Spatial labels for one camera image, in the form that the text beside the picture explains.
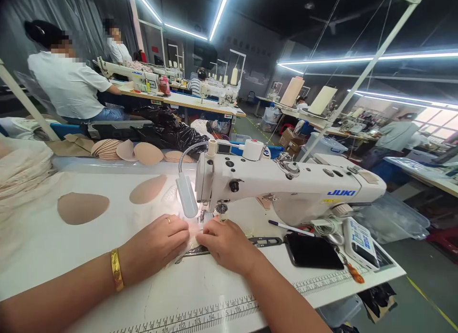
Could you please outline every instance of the juki logo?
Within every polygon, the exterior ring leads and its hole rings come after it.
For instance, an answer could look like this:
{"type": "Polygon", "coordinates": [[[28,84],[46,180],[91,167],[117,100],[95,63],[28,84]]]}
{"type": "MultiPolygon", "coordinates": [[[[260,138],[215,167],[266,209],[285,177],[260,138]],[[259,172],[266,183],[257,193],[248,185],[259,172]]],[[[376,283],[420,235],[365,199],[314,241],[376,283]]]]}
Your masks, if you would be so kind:
{"type": "Polygon", "coordinates": [[[356,191],[350,191],[350,190],[334,190],[334,192],[329,191],[328,195],[329,196],[353,196],[356,193],[356,191]]]}

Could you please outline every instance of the woman's left hand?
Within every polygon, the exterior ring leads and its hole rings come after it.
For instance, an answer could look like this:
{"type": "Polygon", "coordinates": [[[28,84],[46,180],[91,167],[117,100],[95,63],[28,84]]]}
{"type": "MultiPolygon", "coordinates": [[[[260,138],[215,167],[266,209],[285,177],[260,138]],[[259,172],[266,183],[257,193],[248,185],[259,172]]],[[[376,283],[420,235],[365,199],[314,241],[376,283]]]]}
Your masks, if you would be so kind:
{"type": "Polygon", "coordinates": [[[162,215],[118,249],[125,286],[159,272],[182,252],[189,240],[189,226],[176,215],[162,215]]]}

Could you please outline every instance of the black plastic bag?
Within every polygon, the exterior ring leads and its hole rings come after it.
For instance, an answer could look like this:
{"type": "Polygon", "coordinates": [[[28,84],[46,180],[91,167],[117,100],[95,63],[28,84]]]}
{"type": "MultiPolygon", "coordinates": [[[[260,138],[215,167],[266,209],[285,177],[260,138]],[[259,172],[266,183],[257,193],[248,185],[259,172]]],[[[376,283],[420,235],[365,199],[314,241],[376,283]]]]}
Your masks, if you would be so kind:
{"type": "Polygon", "coordinates": [[[337,328],[332,328],[334,333],[359,333],[359,330],[356,327],[350,327],[347,325],[342,325],[337,328]]]}
{"type": "Polygon", "coordinates": [[[388,283],[382,283],[358,293],[361,300],[378,318],[380,318],[380,307],[385,308],[388,305],[390,296],[393,295],[396,295],[396,293],[388,283]]]}
{"type": "MultiPolygon", "coordinates": [[[[208,136],[201,136],[197,130],[179,122],[167,106],[147,106],[134,110],[133,114],[144,117],[153,122],[152,126],[135,128],[143,142],[149,142],[157,148],[178,149],[184,152],[198,142],[208,141],[208,136]]],[[[192,149],[188,155],[195,160],[199,159],[208,146],[203,145],[192,149]]]]}

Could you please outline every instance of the yellow floor line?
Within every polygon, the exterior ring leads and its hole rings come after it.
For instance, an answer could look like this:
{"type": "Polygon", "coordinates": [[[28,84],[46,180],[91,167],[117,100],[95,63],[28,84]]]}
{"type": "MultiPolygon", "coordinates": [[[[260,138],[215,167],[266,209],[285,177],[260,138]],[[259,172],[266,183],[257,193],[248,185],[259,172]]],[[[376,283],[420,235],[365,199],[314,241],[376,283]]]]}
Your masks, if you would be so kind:
{"type": "Polygon", "coordinates": [[[263,132],[262,130],[260,130],[260,129],[258,128],[258,126],[255,125],[255,124],[253,123],[252,120],[250,120],[248,117],[247,117],[247,120],[249,120],[249,121],[251,122],[251,124],[252,124],[257,130],[259,130],[259,132],[262,134],[262,136],[264,136],[264,137],[267,139],[267,141],[269,140],[269,138],[264,134],[264,132],[263,132]]]}
{"type": "Polygon", "coordinates": [[[420,295],[422,295],[425,300],[427,300],[429,302],[429,304],[431,304],[433,306],[433,308],[439,312],[439,314],[442,315],[442,317],[450,324],[450,326],[452,326],[455,331],[458,332],[458,327],[453,323],[453,321],[450,320],[450,318],[432,301],[430,300],[424,292],[421,291],[421,289],[414,283],[413,280],[411,280],[409,277],[407,277],[407,279],[409,280],[410,284],[412,284],[412,286],[420,293],[420,295]]]}

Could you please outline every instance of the striped shirt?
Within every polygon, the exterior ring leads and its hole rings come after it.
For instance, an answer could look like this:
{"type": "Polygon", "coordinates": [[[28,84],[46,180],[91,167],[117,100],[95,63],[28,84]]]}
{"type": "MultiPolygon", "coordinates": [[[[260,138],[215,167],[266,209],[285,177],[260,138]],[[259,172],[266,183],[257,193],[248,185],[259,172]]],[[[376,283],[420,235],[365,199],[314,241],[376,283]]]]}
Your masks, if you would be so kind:
{"type": "Polygon", "coordinates": [[[200,97],[200,83],[201,83],[201,80],[199,80],[198,78],[194,78],[194,79],[191,79],[190,82],[187,83],[187,89],[192,91],[192,94],[197,96],[197,97],[200,97]]]}

